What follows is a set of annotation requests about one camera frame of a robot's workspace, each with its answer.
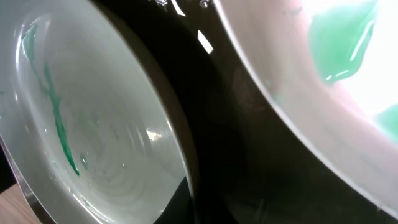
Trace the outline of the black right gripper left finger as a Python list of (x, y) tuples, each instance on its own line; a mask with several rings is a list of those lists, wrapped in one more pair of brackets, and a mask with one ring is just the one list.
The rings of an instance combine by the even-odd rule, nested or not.
[(187, 179), (184, 177), (170, 202), (154, 224), (194, 224), (195, 215)]

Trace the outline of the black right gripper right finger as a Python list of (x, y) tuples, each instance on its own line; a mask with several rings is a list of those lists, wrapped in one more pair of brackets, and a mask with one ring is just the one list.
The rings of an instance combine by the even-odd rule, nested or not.
[(202, 185), (198, 191), (197, 215), (200, 224), (238, 224), (221, 195), (211, 185)]

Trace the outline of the white plate with green streak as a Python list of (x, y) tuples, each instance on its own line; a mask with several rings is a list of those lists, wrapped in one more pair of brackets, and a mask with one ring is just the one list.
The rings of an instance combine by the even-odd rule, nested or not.
[(1, 2), (1, 147), (44, 223), (154, 223), (195, 148), (128, 24), (96, 1)]

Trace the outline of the white plate with green smear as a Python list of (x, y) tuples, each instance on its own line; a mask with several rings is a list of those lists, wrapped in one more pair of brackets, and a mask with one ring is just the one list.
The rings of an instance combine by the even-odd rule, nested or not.
[(254, 83), (339, 178), (397, 216), (397, 2), (215, 1)]

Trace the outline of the large dark serving tray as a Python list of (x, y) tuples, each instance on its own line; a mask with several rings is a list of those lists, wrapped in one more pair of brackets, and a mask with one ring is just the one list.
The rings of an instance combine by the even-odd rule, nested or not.
[(193, 195), (211, 185), (238, 223), (396, 223), (319, 160), (265, 99), (215, 1), (96, 1), (155, 58), (195, 148)]

